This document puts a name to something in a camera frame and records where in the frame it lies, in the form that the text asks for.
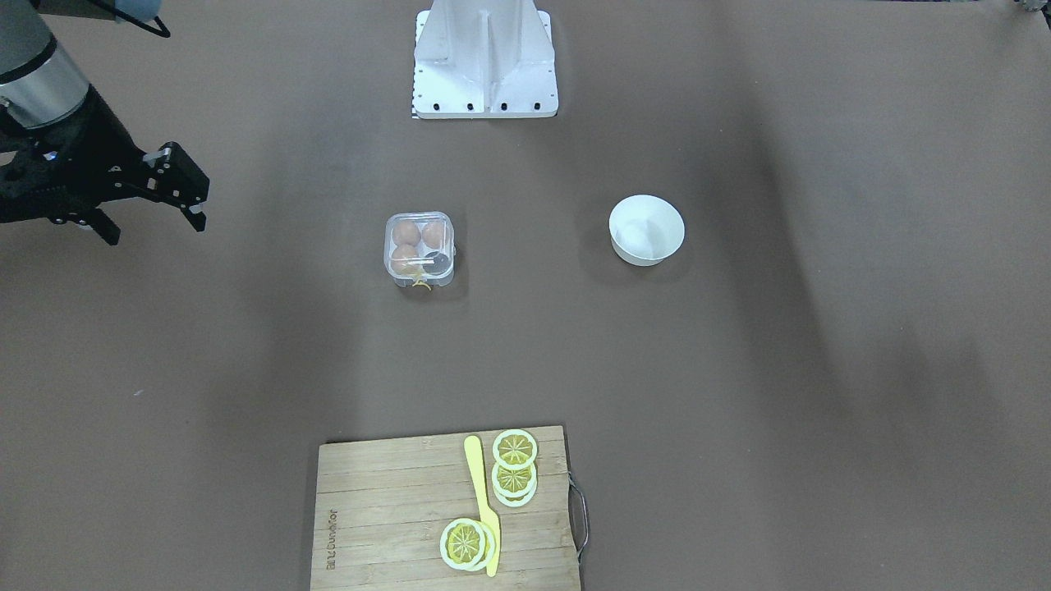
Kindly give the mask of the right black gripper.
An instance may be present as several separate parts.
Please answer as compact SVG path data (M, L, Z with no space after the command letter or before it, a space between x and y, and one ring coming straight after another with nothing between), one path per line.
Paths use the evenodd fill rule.
M108 245L119 244L122 232L99 206L130 197L173 206L195 232L205 231L207 175L177 142L144 154L94 87L70 116L38 130L16 124L3 108L2 145L56 158L55 184L46 192L55 199L50 218L78 218L79 225L89 227Z

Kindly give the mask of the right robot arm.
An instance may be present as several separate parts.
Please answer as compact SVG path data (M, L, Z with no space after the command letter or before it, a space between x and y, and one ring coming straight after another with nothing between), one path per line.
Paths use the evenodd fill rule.
M125 22L167 38L158 1L4 1L2 4L1 221L71 223L117 245L102 210L119 199L172 206L206 228L209 179L176 142L145 151L43 19L46 14Z

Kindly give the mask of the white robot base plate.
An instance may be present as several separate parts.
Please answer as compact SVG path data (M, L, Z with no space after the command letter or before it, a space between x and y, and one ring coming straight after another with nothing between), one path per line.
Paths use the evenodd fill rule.
M411 113L421 120L559 111L552 19L533 1L435 1L414 26Z

